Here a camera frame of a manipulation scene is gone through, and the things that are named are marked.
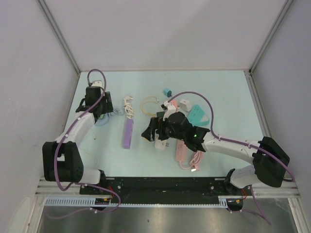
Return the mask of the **pink cube socket adapter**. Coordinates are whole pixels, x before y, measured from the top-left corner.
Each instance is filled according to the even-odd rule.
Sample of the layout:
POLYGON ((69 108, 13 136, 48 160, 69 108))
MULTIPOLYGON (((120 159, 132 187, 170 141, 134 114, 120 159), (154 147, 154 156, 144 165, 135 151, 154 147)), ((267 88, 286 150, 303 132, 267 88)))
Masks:
POLYGON ((179 106, 178 106, 177 100, 171 100, 170 104, 172 104, 176 108, 176 110, 175 110, 176 112, 179 111, 179 106))

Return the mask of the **pink power strip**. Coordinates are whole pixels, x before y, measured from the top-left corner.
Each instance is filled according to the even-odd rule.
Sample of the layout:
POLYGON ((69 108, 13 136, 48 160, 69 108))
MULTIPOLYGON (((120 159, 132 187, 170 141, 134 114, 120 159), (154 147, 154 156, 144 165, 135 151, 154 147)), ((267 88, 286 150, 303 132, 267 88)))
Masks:
POLYGON ((175 152, 175 161, 184 162, 186 160, 187 147, 182 140, 177 140, 176 152, 175 152))

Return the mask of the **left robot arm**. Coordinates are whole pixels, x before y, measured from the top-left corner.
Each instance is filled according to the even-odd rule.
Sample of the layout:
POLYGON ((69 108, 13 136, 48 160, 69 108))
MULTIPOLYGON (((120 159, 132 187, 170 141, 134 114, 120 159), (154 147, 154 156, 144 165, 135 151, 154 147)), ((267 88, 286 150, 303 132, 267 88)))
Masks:
POLYGON ((79 153, 79 146, 99 118, 113 112, 110 92, 99 86, 86 88, 86 95, 75 111, 75 119, 56 140, 42 147, 44 178, 49 182, 90 183, 97 194, 107 190, 103 172, 87 168, 79 153))

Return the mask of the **teal power strip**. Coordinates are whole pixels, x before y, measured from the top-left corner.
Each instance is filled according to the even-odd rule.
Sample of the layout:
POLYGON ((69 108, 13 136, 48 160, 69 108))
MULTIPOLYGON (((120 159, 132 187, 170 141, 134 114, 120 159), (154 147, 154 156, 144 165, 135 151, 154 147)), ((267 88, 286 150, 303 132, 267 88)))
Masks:
POLYGON ((198 104, 193 105, 187 119, 189 123, 197 127, 207 126, 210 123, 209 117, 198 104))

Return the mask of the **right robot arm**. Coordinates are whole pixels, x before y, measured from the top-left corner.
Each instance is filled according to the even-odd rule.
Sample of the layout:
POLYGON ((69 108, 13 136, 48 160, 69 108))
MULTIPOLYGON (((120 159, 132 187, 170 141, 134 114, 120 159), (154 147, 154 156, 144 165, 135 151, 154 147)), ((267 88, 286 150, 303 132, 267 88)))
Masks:
POLYGON ((290 161, 286 152, 270 137, 245 142, 221 138, 207 128, 193 126, 181 112, 167 118, 151 118, 141 136, 150 142, 174 138, 183 141, 193 152, 217 152, 248 162, 244 168, 229 171, 224 189, 230 195, 259 182, 281 187, 290 161))

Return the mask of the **blue round socket base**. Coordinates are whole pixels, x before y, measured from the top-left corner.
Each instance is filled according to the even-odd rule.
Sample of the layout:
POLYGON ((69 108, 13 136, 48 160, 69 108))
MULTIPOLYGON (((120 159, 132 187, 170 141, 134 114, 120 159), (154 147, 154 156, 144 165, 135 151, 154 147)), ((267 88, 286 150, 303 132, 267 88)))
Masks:
POLYGON ((109 121, 109 114, 102 115, 95 123, 95 126, 100 127, 105 125, 109 121))

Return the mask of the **white charger plug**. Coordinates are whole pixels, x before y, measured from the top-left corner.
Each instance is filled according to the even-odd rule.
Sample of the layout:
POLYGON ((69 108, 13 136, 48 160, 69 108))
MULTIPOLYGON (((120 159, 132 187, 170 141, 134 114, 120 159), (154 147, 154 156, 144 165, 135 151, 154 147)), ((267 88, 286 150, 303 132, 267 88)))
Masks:
POLYGON ((155 149, 156 150, 165 150, 169 146, 168 140, 160 140, 159 138, 155 139, 155 149))

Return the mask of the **purple socket block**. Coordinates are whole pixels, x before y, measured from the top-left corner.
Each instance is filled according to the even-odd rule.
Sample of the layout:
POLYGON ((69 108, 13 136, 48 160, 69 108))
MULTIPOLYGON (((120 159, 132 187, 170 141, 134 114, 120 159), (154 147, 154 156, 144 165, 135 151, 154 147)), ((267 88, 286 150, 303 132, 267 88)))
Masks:
POLYGON ((134 126, 133 119, 127 118, 124 126, 123 140, 122 140, 122 146, 124 149, 130 149, 131 147, 133 126, 134 126))

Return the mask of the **dark green charger block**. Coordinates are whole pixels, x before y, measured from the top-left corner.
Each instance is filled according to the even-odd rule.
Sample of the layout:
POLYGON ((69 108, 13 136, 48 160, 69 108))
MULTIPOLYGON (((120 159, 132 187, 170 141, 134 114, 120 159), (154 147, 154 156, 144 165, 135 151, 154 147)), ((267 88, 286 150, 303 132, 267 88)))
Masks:
POLYGON ((162 112, 157 112, 157 113, 156 113, 156 117, 159 117, 159 118, 164 117, 164 114, 165 114, 164 111, 162 111, 162 112))

